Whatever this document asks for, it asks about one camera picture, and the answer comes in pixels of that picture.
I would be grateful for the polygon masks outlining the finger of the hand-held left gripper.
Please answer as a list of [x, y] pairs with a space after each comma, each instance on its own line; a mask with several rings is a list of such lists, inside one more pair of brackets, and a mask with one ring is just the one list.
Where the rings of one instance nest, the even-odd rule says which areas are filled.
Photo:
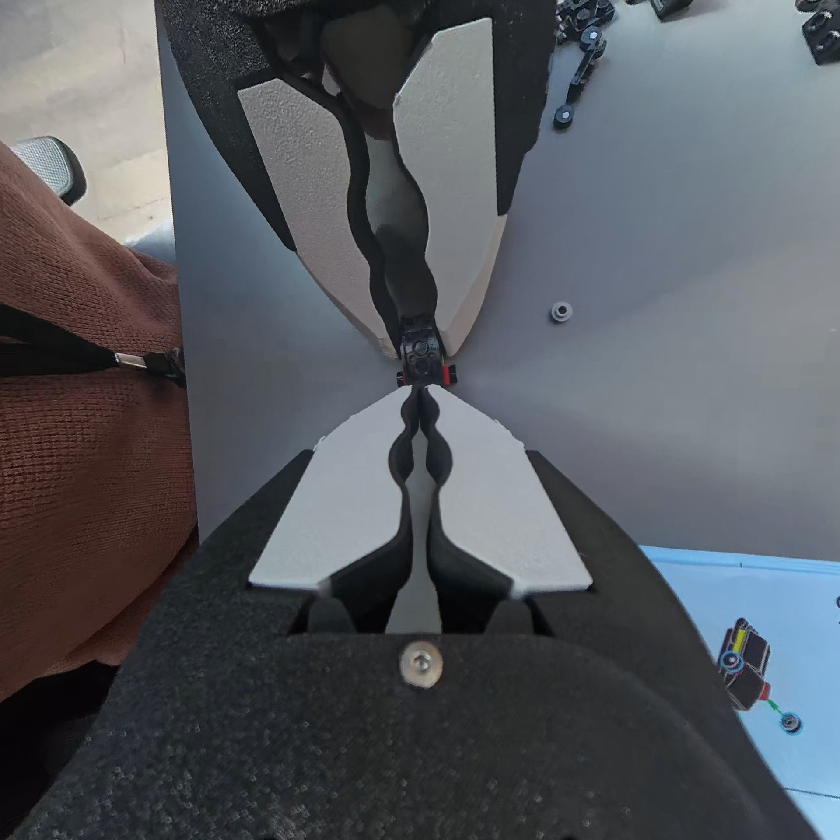
[[498, 213], [490, 17], [438, 31], [393, 102], [402, 162], [422, 194], [434, 320], [448, 355], [480, 314], [507, 216]]
[[398, 323], [366, 212], [363, 136], [338, 100], [287, 80], [262, 81], [238, 99], [300, 262], [342, 315], [395, 360]]

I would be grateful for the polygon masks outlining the pile of dark toy bricks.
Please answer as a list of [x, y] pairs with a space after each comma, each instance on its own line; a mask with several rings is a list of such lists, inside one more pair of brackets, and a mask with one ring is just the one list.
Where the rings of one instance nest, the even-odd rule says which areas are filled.
[[[838, 62], [839, 2], [796, 1], [794, 7], [807, 15], [801, 33], [814, 62], [818, 66]], [[575, 105], [606, 51], [605, 26], [613, 21], [615, 14], [613, 1], [561, 1], [555, 4], [555, 45], [576, 44], [581, 51], [581, 60], [570, 80], [564, 102], [554, 111], [554, 130], [565, 131], [572, 125]]]

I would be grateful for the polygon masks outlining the grey desk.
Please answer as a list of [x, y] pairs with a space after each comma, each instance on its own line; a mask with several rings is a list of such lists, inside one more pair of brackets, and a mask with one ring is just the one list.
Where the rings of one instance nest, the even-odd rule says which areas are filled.
[[838, 69], [798, 29], [620, 11], [460, 356], [459, 395], [659, 547], [838, 563]]

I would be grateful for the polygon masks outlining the pale blue cloth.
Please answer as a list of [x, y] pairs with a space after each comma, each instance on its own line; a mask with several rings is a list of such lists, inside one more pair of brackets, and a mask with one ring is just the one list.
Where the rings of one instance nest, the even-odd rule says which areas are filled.
[[174, 223], [168, 218], [141, 235], [124, 240], [123, 244], [139, 254], [176, 266]]

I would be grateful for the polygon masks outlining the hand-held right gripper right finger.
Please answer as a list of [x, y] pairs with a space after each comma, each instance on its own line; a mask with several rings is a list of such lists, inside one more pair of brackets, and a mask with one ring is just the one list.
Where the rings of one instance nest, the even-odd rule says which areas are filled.
[[440, 385], [420, 393], [435, 493], [427, 564], [461, 601], [582, 592], [588, 571], [523, 442]]

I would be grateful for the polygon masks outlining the blue instruction booklet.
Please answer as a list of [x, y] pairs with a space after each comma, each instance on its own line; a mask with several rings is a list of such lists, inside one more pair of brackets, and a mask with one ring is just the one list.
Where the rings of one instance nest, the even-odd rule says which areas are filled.
[[838, 563], [643, 547], [710, 654], [744, 618], [770, 646], [770, 698], [737, 716], [778, 782], [838, 800]]

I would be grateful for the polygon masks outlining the person's brown sweater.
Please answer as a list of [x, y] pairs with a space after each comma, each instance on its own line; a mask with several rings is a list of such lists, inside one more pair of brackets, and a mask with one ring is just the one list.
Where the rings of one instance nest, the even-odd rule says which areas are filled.
[[120, 665], [197, 546], [176, 269], [1, 154], [1, 692]]

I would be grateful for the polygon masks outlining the small black toy brick car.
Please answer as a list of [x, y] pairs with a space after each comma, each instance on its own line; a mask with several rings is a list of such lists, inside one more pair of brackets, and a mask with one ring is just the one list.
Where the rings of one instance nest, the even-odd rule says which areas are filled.
[[446, 360], [434, 317], [419, 314], [401, 318], [400, 330], [401, 370], [396, 373], [397, 386], [457, 384], [456, 365]]

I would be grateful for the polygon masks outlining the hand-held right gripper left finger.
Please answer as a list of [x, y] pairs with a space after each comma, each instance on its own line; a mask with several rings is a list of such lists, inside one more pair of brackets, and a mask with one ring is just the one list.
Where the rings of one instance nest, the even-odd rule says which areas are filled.
[[391, 601], [411, 574], [406, 480], [417, 390], [399, 387], [318, 442], [248, 582], [340, 601]]

